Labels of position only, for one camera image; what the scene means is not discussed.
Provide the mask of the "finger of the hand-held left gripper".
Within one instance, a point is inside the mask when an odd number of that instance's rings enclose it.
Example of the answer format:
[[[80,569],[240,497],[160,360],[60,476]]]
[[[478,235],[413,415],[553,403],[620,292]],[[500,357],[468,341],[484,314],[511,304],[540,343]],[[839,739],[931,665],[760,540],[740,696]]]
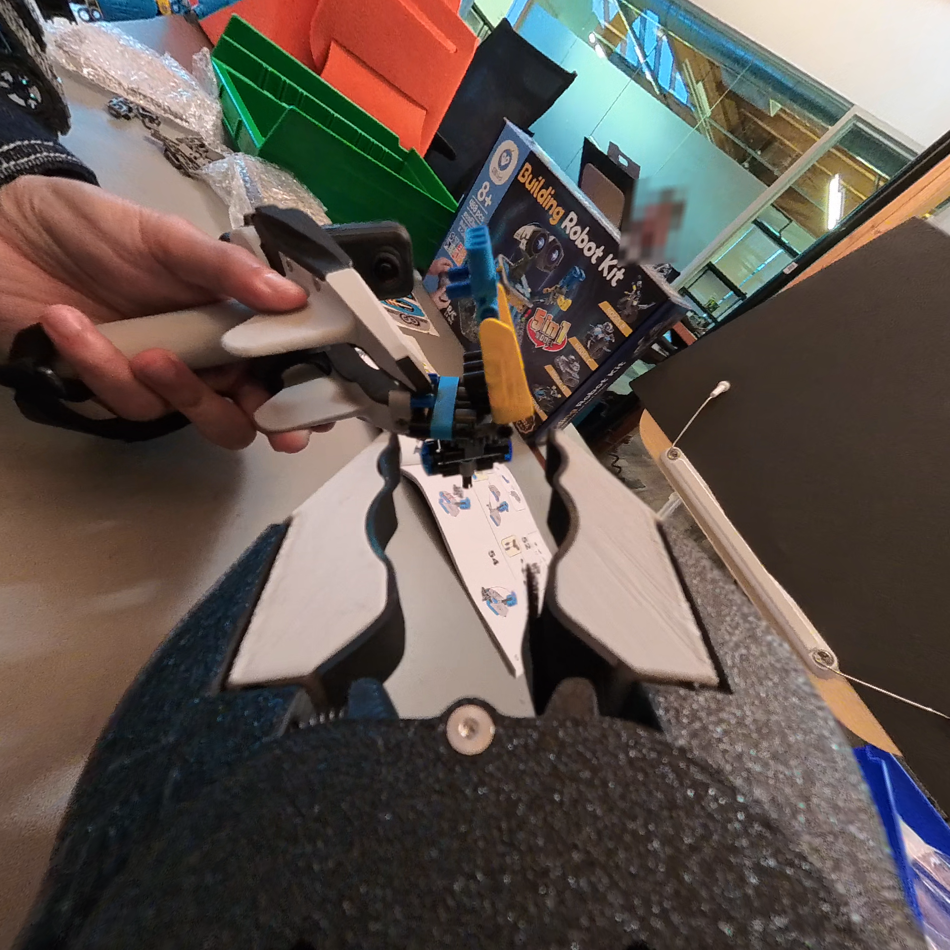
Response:
[[[355,269],[328,272],[317,304],[318,349],[349,344],[389,378],[418,395],[433,390],[425,364],[408,348],[381,302]]]
[[[265,434],[310,430],[350,418],[409,434],[409,391],[384,387],[377,401],[358,383],[333,374],[288,386],[255,410],[255,425]]]

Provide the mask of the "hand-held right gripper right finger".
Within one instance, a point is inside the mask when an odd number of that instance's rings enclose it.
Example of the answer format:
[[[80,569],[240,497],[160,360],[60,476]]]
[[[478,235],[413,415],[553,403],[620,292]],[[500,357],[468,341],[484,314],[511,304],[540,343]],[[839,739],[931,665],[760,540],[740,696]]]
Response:
[[[718,686],[657,515],[564,430],[545,445],[556,545],[545,607],[611,667],[647,682]]]

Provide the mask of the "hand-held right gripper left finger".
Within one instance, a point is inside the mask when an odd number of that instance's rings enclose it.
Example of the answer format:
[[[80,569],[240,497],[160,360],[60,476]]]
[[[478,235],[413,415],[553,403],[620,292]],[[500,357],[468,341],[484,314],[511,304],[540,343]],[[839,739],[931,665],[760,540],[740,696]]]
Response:
[[[386,546],[397,528],[399,481],[398,439],[383,434],[291,513],[229,688],[348,691],[396,670],[405,621]]]

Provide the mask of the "yellow and blue brick assembly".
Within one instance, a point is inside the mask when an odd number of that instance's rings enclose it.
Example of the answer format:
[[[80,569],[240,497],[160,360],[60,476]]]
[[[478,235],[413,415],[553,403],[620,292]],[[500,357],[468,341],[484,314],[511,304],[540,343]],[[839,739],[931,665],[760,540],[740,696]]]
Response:
[[[469,228],[465,248],[465,264],[450,268],[445,274],[445,293],[451,301],[473,302],[491,416],[495,424],[512,425],[533,415],[533,401],[505,286],[498,279],[488,228]]]

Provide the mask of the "person's left forearm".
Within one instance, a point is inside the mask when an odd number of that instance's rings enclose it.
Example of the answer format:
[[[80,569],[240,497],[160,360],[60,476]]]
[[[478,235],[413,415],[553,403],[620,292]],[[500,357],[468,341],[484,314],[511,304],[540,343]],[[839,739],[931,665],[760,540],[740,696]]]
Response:
[[[30,2],[1,3],[1,184],[37,175],[97,185],[60,142],[70,112],[38,13]]]

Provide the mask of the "grey desk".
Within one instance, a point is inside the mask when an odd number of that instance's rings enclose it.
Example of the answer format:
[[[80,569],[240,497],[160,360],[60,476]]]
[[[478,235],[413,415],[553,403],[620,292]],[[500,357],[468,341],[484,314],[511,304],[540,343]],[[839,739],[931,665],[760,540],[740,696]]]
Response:
[[[182,216],[216,239],[228,224],[202,184],[173,170],[107,96],[63,75],[65,145],[112,193]],[[32,424],[2,394],[1,943],[30,914],[71,790],[115,706],[162,639],[270,524],[283,522],[376,437],[358,420],[296,455],[258,438],[243,452],[188,428],[125,445]],[[393,494],[386,552],[406,620],[386,683],[403,716],[460,697],[527,716],[460,587],[413,483]]]

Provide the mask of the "person's left hand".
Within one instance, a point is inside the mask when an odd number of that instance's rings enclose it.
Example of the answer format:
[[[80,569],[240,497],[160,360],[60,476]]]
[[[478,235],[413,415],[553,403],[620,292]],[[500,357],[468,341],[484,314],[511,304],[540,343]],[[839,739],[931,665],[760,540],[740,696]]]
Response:
[[[255,313],[301,308],[305,293],[240,246],[189,221],[79,181],[22,176],[2,187],[2,356],[41,324],[96,401],[135,422],[181,412],[209,442],[253,444],[268,393],[237,364],[193,373],[172,352],[128,360],[97,326],[234,299]]]

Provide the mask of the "blue sticker sheet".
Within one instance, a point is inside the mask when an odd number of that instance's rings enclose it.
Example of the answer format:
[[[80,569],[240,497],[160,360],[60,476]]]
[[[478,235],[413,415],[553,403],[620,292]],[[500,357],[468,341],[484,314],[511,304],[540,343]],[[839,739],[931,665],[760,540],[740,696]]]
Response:
[[[399,298],[385,299],[382,300],[381,303],[391,320],[399,326],[402,331],[412,331],[431,336],[439,335],[427,312],[420,305],[414,294],[411,293],[410,295]]]

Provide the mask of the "green plastic bin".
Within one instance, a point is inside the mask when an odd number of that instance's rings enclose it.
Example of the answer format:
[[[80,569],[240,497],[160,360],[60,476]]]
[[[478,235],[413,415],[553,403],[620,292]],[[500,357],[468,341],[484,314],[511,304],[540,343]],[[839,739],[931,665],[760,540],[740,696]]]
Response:
[[[238,150],[295,175],[334,223],[403,224],[428,270],[458,203],[421,155],[237,15],[211,58]]]

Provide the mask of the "open instruction booklet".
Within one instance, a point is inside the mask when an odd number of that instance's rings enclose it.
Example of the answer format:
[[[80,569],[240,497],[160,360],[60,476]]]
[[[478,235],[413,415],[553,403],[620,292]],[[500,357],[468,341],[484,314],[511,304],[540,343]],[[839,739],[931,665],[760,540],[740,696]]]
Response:
[[[421,444],[399,437],[404,475],[421,490],[445,546],[481,620],[514,676],[523,675],[528,624],[526,575],[546,579],[550,550],[528,508],[525,492],[503,463],[475,474],[430,475]]]

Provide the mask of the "orange felt bag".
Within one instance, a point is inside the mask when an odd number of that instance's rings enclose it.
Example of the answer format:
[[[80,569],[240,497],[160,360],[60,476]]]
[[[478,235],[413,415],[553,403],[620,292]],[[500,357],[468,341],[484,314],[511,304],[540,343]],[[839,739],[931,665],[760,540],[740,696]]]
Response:
[[[220,39],[240,16],[425,154],[478,41],[443,1],[243,1],[201,20]]]

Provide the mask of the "dark blue toy kit box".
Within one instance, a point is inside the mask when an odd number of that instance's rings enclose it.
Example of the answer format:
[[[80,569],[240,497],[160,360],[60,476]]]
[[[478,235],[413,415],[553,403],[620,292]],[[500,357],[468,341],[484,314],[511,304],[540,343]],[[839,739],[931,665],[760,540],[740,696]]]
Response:
[[[571,423],[686,313],[655,268],[622,259],[620,233],[516,125],[505,122],[460,203],[424,283],[460,341],[477,338],[469,300],[446,296],[445,271],[466,258],[465,236],[490,231],[522,352],[538,443]]]

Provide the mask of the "black panel with wooden edge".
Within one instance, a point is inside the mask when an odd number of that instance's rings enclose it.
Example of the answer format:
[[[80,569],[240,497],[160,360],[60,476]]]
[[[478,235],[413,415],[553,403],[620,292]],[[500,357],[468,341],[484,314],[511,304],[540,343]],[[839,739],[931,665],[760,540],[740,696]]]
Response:
[[[862,681],[949,709],[949,237],[912,219],[634,389]]]

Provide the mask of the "blue plastic bin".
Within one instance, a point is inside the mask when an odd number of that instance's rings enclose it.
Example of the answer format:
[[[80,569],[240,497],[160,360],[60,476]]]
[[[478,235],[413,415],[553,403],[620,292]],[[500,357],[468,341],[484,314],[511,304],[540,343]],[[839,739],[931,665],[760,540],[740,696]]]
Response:
[[[882,824],[907,903],[929,948],[949,947],[949,826],[898,757],[852,751]]]

